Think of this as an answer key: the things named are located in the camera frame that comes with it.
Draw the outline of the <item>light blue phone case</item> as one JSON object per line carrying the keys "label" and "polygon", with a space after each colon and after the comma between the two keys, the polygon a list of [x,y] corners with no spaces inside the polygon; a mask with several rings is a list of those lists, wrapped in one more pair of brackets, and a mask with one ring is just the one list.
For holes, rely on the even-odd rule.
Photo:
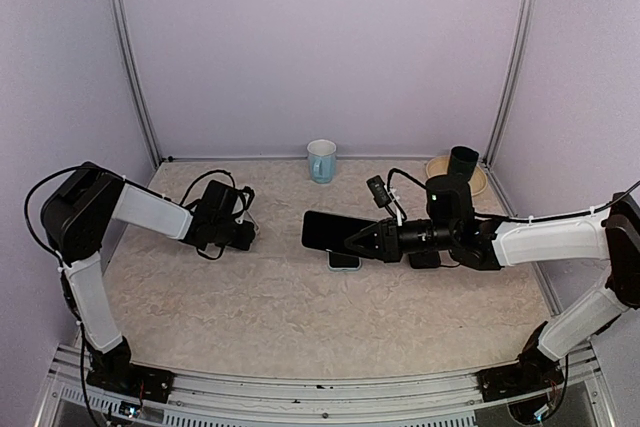
{"label": "light blue phone case", "polygon": [[362,261],[356,256],[329,251],[327,253],[327,265],[328,269],[333,272],[355,272],[361,268]]}

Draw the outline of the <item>black phone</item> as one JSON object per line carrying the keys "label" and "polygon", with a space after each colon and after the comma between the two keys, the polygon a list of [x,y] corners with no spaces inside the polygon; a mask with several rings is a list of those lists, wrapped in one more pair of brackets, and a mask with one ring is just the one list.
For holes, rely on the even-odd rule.
{"label": "black phone", "polygon": [[306,211],[303,216],[301,244],[308,249],[357,256],[356,251],[345,245],[345,240],[374,224],[375,221],[367,219]]}

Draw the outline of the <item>clear phone case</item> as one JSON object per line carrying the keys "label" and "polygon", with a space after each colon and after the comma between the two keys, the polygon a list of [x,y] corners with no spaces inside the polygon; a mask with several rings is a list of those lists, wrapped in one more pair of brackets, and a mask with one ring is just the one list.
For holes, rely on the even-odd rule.
{"label": "clear phone case", "polygon": [[260,233],[260,227],[255,221],[244,220],[242,226],[246,231],[251,230],[255,235]]}

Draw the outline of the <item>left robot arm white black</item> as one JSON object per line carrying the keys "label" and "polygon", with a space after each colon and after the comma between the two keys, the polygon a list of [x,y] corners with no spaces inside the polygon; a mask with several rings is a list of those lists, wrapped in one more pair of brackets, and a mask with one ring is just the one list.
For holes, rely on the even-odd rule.
{"label": "left robot arm white black", "polygon": [[121,392],[140,381],[130,362],[127,339],[113,318],[103,283],[101,250],[113,221],[124,222],[181,242],[205,257],[215,246],[246,251],[256,236],[247,214],[255,198],[249,186],[215,180],[195,200],[179,202],[143,187],[92,162],[59,171],[63,182],[43,203],[40,222],[45,235],[36,243],[58,263],[63,295],[81,329],[93,361],[102,361],[102,377]]}

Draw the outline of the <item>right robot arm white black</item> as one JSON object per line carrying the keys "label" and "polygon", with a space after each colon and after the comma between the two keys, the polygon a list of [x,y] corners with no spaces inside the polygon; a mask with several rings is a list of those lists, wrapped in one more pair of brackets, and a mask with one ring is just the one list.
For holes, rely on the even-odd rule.
{"label": "right robot arm white black", "polygon": [[549,376],[550,361],[638,308],[639,207],[630,193],[580,212],[516,219],[476,213],[470,187],[458,175],[432,177],[424,189],[427,219],[379,221],[347,237],[346,247],[385,263],[446,251],[455,262],[480,271],[566,259],[610,263],[609,273],[533,334],[511,370],[518,389],[535,389]]}

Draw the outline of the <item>light blue mug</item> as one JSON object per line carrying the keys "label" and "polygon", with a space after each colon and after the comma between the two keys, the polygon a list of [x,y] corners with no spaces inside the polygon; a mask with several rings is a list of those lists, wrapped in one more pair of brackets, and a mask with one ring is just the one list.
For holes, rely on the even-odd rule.
{"label": "light blue mug", "polygon": [[336,170],[337,145],[327,139],[317,139],[307,145],[307,160],[312,181],[328,184]]}

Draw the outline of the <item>beige plate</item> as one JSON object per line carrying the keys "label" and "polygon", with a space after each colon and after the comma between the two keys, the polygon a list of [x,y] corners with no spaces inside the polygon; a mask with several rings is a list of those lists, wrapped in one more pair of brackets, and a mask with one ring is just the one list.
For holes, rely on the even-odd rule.
{"label": "beige plate", "polygon": [[[439,156],[429,160],[425,167],[427,178],[434,176],[445,175],[449,166],[449,156]],[[482,194],[489,186],[489,181],[486,173],[476,165],[473,174],[468,181],[471,195],[473,197]]]}

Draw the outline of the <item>dark green cup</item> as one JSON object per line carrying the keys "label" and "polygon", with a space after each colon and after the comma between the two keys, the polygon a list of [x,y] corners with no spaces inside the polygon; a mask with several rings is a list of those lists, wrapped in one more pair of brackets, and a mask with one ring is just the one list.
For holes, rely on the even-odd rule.
{"label": "dark green cup", "polygon": [[447,174],[460,177],[466,182],[470,181],[477,162],[479,153],[467,146],[454,146],[450,150]]}

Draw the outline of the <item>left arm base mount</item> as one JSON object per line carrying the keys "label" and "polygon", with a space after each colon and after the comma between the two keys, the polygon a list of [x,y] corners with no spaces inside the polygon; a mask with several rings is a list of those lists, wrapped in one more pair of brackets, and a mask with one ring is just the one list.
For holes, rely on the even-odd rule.
{"label": "left arm base mount", "polygon": [[87,346],[90,355],[90,386],[116,394],[166,404],[175,374],[169,370],[143,366],[131,361],[131,349],[125,337],[109,352]]}

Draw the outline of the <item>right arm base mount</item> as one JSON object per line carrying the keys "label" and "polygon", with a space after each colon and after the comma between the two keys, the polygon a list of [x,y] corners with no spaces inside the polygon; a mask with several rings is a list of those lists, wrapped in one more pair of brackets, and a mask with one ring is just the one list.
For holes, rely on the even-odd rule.
{"label": "right arm base mount", "polygon": [[551,360],[539,350],[539,337],[546,325],[547,321],[533,331],[514,362],[476,373],[484,402],[524,395],[564,382],[560,361]]}

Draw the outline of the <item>left aluminium frame post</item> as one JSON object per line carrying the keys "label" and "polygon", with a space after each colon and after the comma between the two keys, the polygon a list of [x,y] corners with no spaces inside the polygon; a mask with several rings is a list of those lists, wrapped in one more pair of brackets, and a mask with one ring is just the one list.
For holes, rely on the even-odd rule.
{"label": "left aluminium frame post", "polygon": [[124,0],[109,0],[115,24],[116,36],[124,64],[125,74],[133,100],[134,111],[140,125],[143,142],[154,168],[161,165],[163,157],[151,116],[146,105],[142,83],[134,56],[128,28]]}

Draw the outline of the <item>aluminium frame post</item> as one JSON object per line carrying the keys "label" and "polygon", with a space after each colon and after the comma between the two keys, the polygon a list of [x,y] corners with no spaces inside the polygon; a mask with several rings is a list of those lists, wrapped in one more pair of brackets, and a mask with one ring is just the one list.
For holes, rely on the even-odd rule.
{"label": "aluminium frame post", "polygon": [[514,104],[522,63],[525,58],[536,0],[521,0],[514,41],[509,56],[506,77],[500,95],[496,118],[484,154],[484,165],[491,170],[495,165],[504,139],[508,118]]}
{"label": "aluminium frame post", "polygon": [[134,56],[128,28],[124,0],[109,0],[115,24],[116,36],[124,64],[125,74],[133,100],[134,111],[140,125],[143,142],[154,168],[161,165],[163,157],[151,116],[146,105],[142,83]]}

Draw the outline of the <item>right aluminium frame post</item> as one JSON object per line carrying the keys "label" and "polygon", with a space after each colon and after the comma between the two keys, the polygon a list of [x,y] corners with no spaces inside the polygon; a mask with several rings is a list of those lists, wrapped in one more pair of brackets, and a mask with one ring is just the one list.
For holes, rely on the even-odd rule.
{"label": "right aluminium frame post", "polygon": [[514,104],[522,63],[525,58],[536,0],[521,0],[514,41],[509,56],[506,77],[500,95],[496,118],[484,154],[484,165],[491,170],[495,165],[504,139],[508,118]]}

